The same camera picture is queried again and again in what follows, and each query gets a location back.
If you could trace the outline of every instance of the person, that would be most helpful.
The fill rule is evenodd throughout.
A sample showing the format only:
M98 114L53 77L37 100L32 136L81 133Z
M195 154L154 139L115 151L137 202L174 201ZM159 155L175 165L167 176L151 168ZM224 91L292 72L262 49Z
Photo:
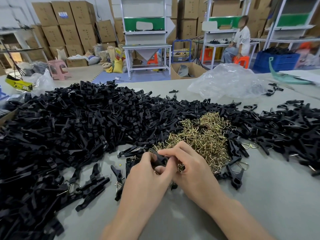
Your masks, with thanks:
M226 196L206 160L191 146L181 141L158 153L169 157L166 167L156 167L156 174L151 167L156 155L143 154L126 179L116 216L101 240L138 239L171 181L213 218L228 240L274 240L240 202ZM177 169L178 160L185 166L183 172Z
M235 34L234 40L229 44L229 47L224 50L221 57L221 62L233 63L232 59L236 56L239 59L241 56L247 56L250 52L250 30L247 27L249 17L242 16L238 23L238 31Z

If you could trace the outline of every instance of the white wall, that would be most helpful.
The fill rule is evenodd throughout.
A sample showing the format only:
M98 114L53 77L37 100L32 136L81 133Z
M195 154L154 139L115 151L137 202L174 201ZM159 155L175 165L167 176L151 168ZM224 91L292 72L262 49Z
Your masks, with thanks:
M23 12L18 8L6 8L0 9L0 27L16 27L17 21L14 19L12 12L14 12L16 18L20 20L22 24L31 25L35 23L39 23L39 19L32 7L32 2L51 2L51 1L66 1L66 0L8 0L10 5L19 6L22 8L23 12L26 14L27 20L23 15ZM85 0L94 5L95 13L97 16L97 20L112 20L112 14L109 7L108 0ZM0 7L7 6L7 0L0 0Z

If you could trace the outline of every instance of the blue and white label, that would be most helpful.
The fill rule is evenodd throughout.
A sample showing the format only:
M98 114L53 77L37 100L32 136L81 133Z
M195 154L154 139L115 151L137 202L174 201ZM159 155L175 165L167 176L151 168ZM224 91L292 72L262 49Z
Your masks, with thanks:
M62 19L67 19L68 18L68 14L66 12L58 12L59 17Z

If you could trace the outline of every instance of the teal plastic tool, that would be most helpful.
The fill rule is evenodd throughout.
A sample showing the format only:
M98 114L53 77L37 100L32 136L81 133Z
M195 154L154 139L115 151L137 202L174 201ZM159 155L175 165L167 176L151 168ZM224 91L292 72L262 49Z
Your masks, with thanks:
M275 80L282 82L282 83L288 83L288 84L310 84L310 83L312 83L311 81L295 78L292 75L277 73L272 68L271 61L273 61L273 57L269 57L269 67L270 67L270 72Z

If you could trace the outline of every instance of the green panel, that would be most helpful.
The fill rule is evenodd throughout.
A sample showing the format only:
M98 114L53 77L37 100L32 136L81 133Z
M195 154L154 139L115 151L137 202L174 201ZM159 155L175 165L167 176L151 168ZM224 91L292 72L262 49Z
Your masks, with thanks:
M241 16L228 16L228 17L210 17L209 21L217 21L218 22L218 28L221 25L230 25L232 22L233 28L238 28L239 20L241 19Z
M138 18L124 18L124 25L126 31L136 31L137 22L147 22L153 24L153 29L165 30L165 18L164 17L138 17Z
M277 27L305 25L308 17L309 13L282 14Z

